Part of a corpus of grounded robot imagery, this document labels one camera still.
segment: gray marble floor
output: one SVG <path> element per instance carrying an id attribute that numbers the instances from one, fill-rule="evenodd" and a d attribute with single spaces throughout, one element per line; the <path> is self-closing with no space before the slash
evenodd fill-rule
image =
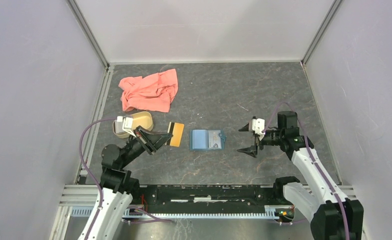
<path id="1" fill-rule="evenodd" d="M 238 132 L 252 116 L 268 119 L 279 101 L 287 100 L 306 123 L 318 155 L 337 181 L 325 132 L 302 67 L 295 62 L 182 63 L 117 65 L 110 84 L 103 117 L 123 115 L 119 81 L 175 68 L 178 93 L 169 113 L 151 112 L 154 131 L 167 131 L 170 121 L 185 124 L 180 147 L 163 146 L 156 155 L 143 153 L 126 167 L 142 184 L 272 184 L 277 177 L 296 176 L 297 168 L 279 147 L 265 147 L 257 158 L 236 149 L 253 143 L 251 134 Z M 219 151 L 189 150 L 192 129 L 222 129 L 227 141 Z M 125 145 L 112 133 L 110 123 L 100 125 L 90 169 L 101 175 L 101 150 L 107 144 Z"/>

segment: metal frame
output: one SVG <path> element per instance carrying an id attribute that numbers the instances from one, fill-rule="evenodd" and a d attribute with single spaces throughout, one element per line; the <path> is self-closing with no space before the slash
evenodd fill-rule
<path id="1" fill-rule="evenodd" d="M 273 186 L 262 185 L 261 187 L 272 188 Z M 306 190 L 310 190 L 310 187 L 308 185 L 303 185 L 303 187 Z M 339 185 L 339 188 L 349 197 L 349 199 L 357 199 L 352 186 Z M 72 214 L 73 207 L 94 207 L 97 196 L 98 189 L 96 185 L 65 185 L 49 239 L 63 240 L 65 237 L 66 229 L 68 227 L 69 219 Z M 367 239 L 365 231 L 362 239 Z"/>
<path id="2" fill-rule="evenodd" d="M 220 63 L 298 63 L 299 59 L 231 59 L 231 60 L 161 60 L 161 61 L 114 61 L 111 65 L 136 65 L 136 64 L 220 64 Z"/>
<path id="3" fill-rule="evenodd" d="M 96 52 L 97 56 L 99 57 L 100 62 L 103 66 L 108 69 L 109 62 L 107 61 L 106 57 L 103 54 L 102 49 L 100 48 L 99 44 L 97 43 L 96 38 L 94 37 L 93 33 L 91 32 L 90 27 L 88 26 L 87 21 L 84 18 L 81 10 L 78 7 L 78 4 L 75 0 L 66 0 L 69 7 L 71 8 L 72 13 L 74 14 L 75 18 L 77 19 L 79 25 L 81 26 L 85 36 L 87 37 L 88 41 L 90 42 L 91 46 L 93 47 L 94 51 Z"/>
<path id="4" fill-rule="evenodd" d="M 100 85 L 100 91 L 97 97 L 96 105 L 94 107 L 93 118 L 91 122 L 97 121 L 101 119 L 103 116 L 103 110 L 106 103 L 107 94 L 109 92 L 110 82 L 112 80 L 114 69 L 115 69 L 115 65 L 110 66 L 103 77 L 103 81 Z M 99 125 L 97 124 L 95 127 L 92 127 L 90 129 L 84 144 L 83 155 L 84 155 L 84 159 L 87 160 L 87 166 L 90 166 L 98 132 L 99 132 Z M 79 176 L 85 176 L 85 175 L 87 175 L 87 171 L 82 168 L 81 162 L 79 161 L 78 169 L 76 171 L 75 183 L 77 183 Z"/>
<path id="5" fill-rule="evenodd" d="M 305 53 L 305 56 L 302 59 L 302 64 L 305 65 L 312 56 L 312 53 L 316 49 L 319 41 L 321 40 L 322 36 L 324 35 L 325 31 L 327 30 L 328 26 L 330 25 L 331 20 L 334 18 L 337 10 L 339 9 L 343 0 L 334 0 L 333 4 L 331 5 L 330 9 L 328 10 L 327 15 L 325 16 L 324 21 L 322 21 L 321 26 L 319 27 L 317 33 L 315 34 L 314 39 L 312 40 L 311 44 L 308 47 L 308 50 Z"/>

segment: enclosure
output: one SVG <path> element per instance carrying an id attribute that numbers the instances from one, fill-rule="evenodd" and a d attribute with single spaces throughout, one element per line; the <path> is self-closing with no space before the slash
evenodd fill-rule
<path id="1" fill-rule="evenodd" d="M 78 155 L 82 131 L 141 112 L 123 111 L 123 78 L 171 69 L 170 110 L 150 113 L 157 132 L 184 124 L 181 145 L 134 160 L 133 178 L 270 186 L 296 176 L 306 184 L 279 147 L 257 158 L 236 151 L 253 141 L 238 129 L 288 101 L 331 178 L 362 203 L 362 239 L 392 239 L 392 2 L 377 0 L 0 1 L 0 239 L 77 239 L 88 216 L 74 210 L 97 195 Z M 223 130 L 225 149 L 190 151 L 193 129 Z M 87 136 L 84 158 L 100 180 L 103 148 L 126 140 L 110 122 Z M 308 222 L 255 219 L 121 231 L 130 239 L 313 239 Z"/>

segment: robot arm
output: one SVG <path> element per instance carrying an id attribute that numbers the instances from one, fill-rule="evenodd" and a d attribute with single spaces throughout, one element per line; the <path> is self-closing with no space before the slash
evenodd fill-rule
<path id="1" fill-rule="evenodd" d="M 133 197 L 139 197 L 138 180 L 130 177 L 131 171 L 123 168 L 145 151 L 154 154 L 172 137 L 170 133 L 148 131 L 141 126 L 132 133 L 134 137 L 129 138 L 125 147 L 109 144 L 102 150 L 103 172 L 100 177 L 100 187 L 103 202 L 99 206 L 101 199 L 99 193 L 98 200 L 78 240 L 113 238 Z"/>
<path id="2" fill-rule="evenodd" d="M 314 145 L 304 136 L 300 136 L 297 125 L 297 113 L 281 111 L 278 113 L 278 127 L 266 130 L 265 121 L 253 119 L 241 128 L 240 132 L 252 132 L 255 143 L 251 147 L 242 148 L 238 152 L 256 157 L 258 149 L 264 146 L 280 146 L 291 162 L 299 169 L 312 190 L 307 192 L 295 177 L 276 179 L 274 188 L 277 194 L 292 202 L 311 223 L 311 231 L 316 240 L 344 240 L 345 230 L 343 216 L 336 195 L 339 196 L 346 211 L 350 239 L 360 240 L 362 234 L 363 207 L 358 200 L 349 200 L 337 184 L 332 180 L 318 158 Z"/>

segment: gray tabletop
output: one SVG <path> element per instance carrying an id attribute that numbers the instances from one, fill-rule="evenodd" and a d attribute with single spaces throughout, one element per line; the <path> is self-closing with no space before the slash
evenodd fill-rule
<path id="1" fill-rule="evenodd" d="M 72 217 L 65 240 L 76 240 L 87 217 Z M 313 240 L 310 224 L 303 221 L 280 226 L 267 219 L 189 219 L 173 223 L 122 224 L 113 240 Z"/>
<path id="2" fill-rule="evenodd" d="M 169 122 L 185 124 L 180 147 L 163 146 L 155 155 L 143 153 L 129 164 L 132 177 L 141 184 L 272 184 L 275 178 L 296 176 L 297 168 L 277 146 L 266 147 L 257 158 L 236 152 L 253 144 L 248 132 L 238 132 L 252 116 L 269 119 L 276 104 L 289 101 L 305 124 L 321 162 L 338 182 L 325 132 L 302 67 L 296 62 L 262 63 L 181 63 L 116 65 L 109 87 L 103 118 L 124 115 L 124 77 L 176 69 L 178 93 L 169 113 L 152 111 L 154 131 L 166 132 Z M 189 150 L 193 129 L 225 132 L 224 150 Z M 112 133 L 110 123 L 102 123 L 95 143 L 90 170 L 100 179 L 101 150 L 108 144 L 125 145 Z"/>

